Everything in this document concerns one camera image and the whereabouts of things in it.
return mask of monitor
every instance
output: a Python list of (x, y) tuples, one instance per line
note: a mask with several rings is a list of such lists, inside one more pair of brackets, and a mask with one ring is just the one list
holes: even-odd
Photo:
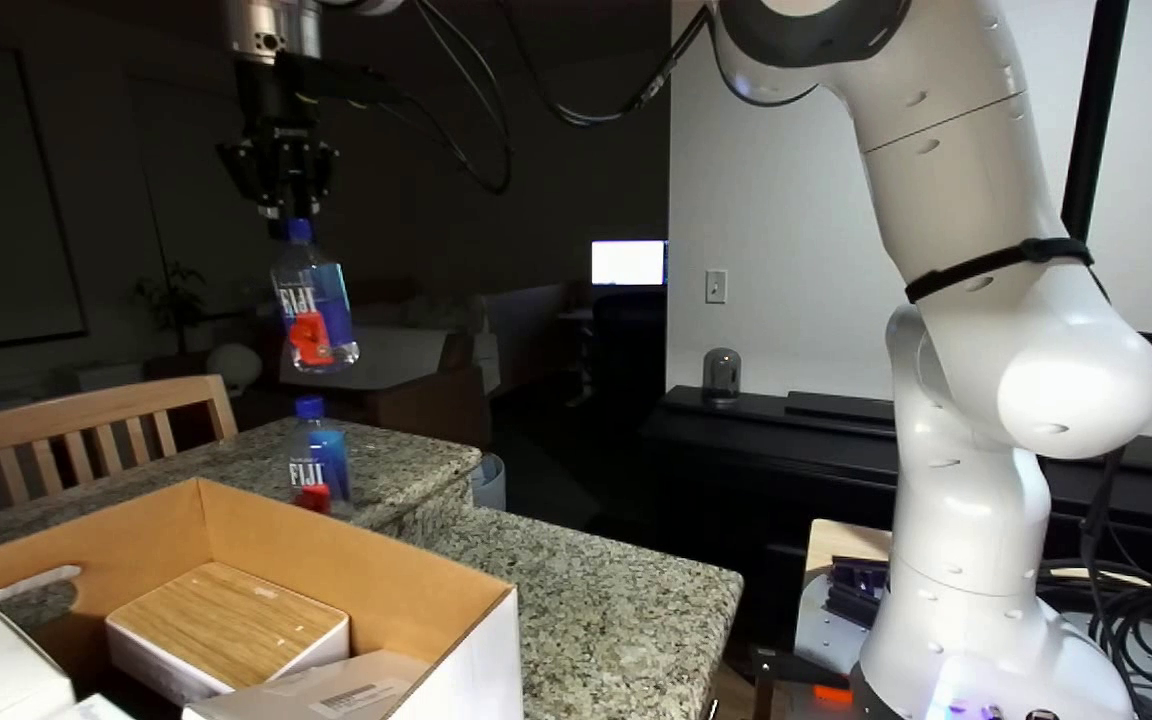
[(587, 239), (592, 287), (663, 287), (663, 239)]

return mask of wooden chair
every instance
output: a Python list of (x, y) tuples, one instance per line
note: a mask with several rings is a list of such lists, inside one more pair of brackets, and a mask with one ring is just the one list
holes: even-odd
[(0, 414), (0, 480), (8, 506), (27, 506), (27, 476), (21, 451), (34, 456), (34, 476), (45, 498), (69, 483), (93, 483), (161, 456), (178, 456), (178, 410), (210, 410), (214, 435), (236, 435), (229, 391), (220, 376), (178, 376), (149, 385), (119, 385), (102, 391), (55, 397)]

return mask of ceiling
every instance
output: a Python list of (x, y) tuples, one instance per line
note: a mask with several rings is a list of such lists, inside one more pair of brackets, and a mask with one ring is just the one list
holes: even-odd
[[(93, 16), (154, 30), (194, 43), (229, 47), (224, 0), (55, 0)], [(503, 32), (498, 0), (435, 0), (494, 59), (498, 72), (517, 72), (517, 47)], [(576, 63), (637, 47), (663, 52), (670, 0), (511, 0), (538, 63)], [(417, 10), (362, 20), (329, 12), (324, 56), (374, 63), (404, 84), (457, 84), (454, 63), (421, 30)]]

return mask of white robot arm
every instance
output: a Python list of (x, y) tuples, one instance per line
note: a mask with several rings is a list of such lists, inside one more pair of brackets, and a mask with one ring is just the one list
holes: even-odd
[(890, 326), (899, 487), (863, 715), (1131, 715), (1116, 670), (1037, 602), (1054, 512), (1037, 456), (1130, 446), (1152, 417), (1152, 345), (1054, 212), (1000, 10), (711, 0), (711, 16), (737, 92), (823, 84), (854, 108), (913, 297)]

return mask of table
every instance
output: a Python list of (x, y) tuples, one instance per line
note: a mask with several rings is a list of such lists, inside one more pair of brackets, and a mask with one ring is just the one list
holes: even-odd
[[(710, 675), (742, 602), (737, 572), (471, 507), (476, 447), (369, 426), (339, 427), (357, 492), (349, 507), (335, 507), (339, 521), (517, 584), (531, 720), (684, 720), (703, 713)], [(65, 499), (0, 512), (0, 545), (185, 476), (290, 499), (282, 456), (292, 435), (292, 422), (265, 426)]]

